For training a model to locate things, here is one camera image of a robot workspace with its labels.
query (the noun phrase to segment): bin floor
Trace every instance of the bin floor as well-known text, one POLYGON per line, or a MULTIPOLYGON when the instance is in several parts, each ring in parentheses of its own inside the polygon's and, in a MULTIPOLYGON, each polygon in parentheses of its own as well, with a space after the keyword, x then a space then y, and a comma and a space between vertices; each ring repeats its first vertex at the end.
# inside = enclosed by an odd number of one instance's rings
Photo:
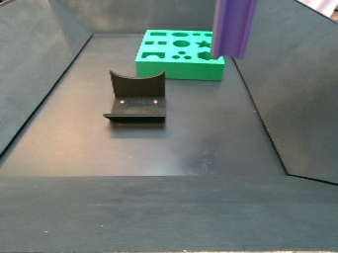
POLYGON ((221 82, 167 80, 167 121, 113 124, 109 70, 143 36, 94 36, 1 164, 2 176, 283 175, 231 59, 221 82))
POLYGON ((338 188, 288 177, 231 59, 167 81, 163 124, 111 124, 108 71, 140 35, 94 36, 0 167, 0 252, 338 250, 338 188))

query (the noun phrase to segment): black plastic piece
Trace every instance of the black plastic piece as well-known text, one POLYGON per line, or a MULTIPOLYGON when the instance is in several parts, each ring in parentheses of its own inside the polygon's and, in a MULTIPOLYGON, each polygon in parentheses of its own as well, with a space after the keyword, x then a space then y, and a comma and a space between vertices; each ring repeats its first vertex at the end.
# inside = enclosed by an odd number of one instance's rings
POLYGON ((129 78, 112 71, 115 100, 108 120, 163 120, 165 109, 165 73, 148 78, 129 78))

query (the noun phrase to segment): purple rod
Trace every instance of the purple rod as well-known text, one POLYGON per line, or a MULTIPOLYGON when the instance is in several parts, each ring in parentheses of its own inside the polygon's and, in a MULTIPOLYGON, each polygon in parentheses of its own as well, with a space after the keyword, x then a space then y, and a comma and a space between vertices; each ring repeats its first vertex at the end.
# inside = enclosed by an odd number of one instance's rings
POLYGON ((216 0, 212 58, 244 58, 257 0, 216 0))

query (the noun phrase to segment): hole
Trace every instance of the hole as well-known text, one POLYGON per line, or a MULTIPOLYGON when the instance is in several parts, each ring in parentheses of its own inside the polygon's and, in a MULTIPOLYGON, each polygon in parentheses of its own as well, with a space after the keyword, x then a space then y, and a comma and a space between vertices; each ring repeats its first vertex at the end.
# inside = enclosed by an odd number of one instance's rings
POLYGON ((151 36, 165 36, 167 33, 160 33, 160 32, 152 32, 151 36))
POLYGON ((187 41, 175 41, 173 45, 177 46, 177 47, 187 47, 187 46, 189 46, 189 42, 187 42, 187 41))
POLYGON ((203 41, 203 42, 196 42, 197 47, 211 47, 211 43, 203 41))
POLYGON ((197 58, 199 59, 204 59, 204 60, 209 60, 211 59, 211 55, 208 51, 203 51, 197 53, 197 58))
POLYGON ((176 37, 187 37, 188 36, 187 33, 172 33, 172 35, 176 37))
POLYGON ((143 53, 143 58, 147 58, 149 56, 155 56, 159 59, 163 59, 165 57, 165 54, 163 52, 144 52, 143 53))

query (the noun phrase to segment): green foam block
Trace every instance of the green foam block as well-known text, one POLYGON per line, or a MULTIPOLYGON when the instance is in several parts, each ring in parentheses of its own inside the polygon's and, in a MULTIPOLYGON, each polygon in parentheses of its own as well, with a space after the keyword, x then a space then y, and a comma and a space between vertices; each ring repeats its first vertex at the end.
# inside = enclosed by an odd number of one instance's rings
POLYGON ((147 30, 135 59, 139 77, 221 80, 224 59, 211 59, 212 32, 147 30))

